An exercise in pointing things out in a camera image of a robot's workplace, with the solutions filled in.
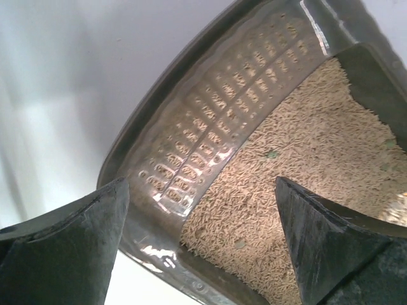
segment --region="white surface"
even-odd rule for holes
[[[23,220],[10,181],[26,218],[92,192],[137,103],[231,2],[1,1],[0,227]],[[106,304],[136,303],[196,304],[118,254]]]

